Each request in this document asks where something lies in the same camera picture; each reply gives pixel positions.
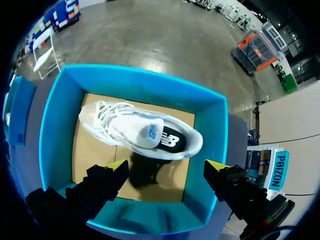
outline white folding chair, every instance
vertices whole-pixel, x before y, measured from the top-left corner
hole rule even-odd
[[[52,40],[52,32],[53,30],[51,28],[48,28],[47,30],[45,30],[33,43],[33,55],[34,55],[34,60],[35,60],[35,66],[34,66],[34,69],[33,69],[33,72],[36,72],[38,71],[39,75],[40,75],[40,78],[41,79],[44,79],[49,73],[51,73],[55,68],[58,68],[59,69],[59,72],[60,72],[60,67],[59,67],[59,61],[58,61],[58,58],[57,58],[57,55],[56,55],[56,52],[55,52],[55,48],[54,48],[54,41]],[[48,38],[50,38],[50,41],[51,41],[51,48],[46,51],[46,53],[44,53],[43,55],[41,55],[39,58],[37,58],[36,56],[36,49],[45,41],[47,40]],[[49,71],[44,75],[42,76],[41,75],[41,72],[40,72],[40,67],[48,60],[50,59],[51,55],[54,56],[54,60],[55,60],[55,63],[52,64],[50,67],[49,67]]]

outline cardboard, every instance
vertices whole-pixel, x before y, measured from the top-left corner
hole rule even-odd
[[[124,99],[87,93],[82,105],[99,100],[125,101]],[[127,101],[146,110],[157,111],[182,120],[194,126],[195,115],[176,109]],[[89,134],[78,119],[72,152],[72,181],[79,183],[92,165],[128,160],[129,178],[120,189],[117,197],[146,202],[181,202],[186,184],[189,158],[182,160],[161,160],[133,153],[123,146],[109,146]]]

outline blue box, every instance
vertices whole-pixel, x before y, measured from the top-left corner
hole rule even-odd
[[[72,183],[72,151],[85,93],[127,99],[195,114],[203,136],[201,151],[190,158],[181,202],[108,201],[89,225],[143,235],[165,235],[204,227],[217,198],[203,176],[206,159],[224,164],[228,107],[224,96],[192,82],[151,71],[113,65],[68,65],[48,97],[40,129],[39,167],[43,189],[64,195]]]

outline shoe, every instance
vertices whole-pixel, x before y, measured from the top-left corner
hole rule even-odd
[[[84,105],[79,120],[99,141],[125,146],[149,158],[190,158],[203,145],[202,135],[183,121],[127,102],[98,101]]]

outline wall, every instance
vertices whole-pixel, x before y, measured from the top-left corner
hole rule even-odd
[[[278,143],[290,152],[283,189],[291,195],[314,194],[320,183],[320,82],[259,107],[260,143]],[[314,196],[286,196],[295,208],[283,225],[295,225]]]
[[[104,3],[105,1],[106,0],[79,0],[79,6],[80,6],[80,9],[83,9],[91,5]]]

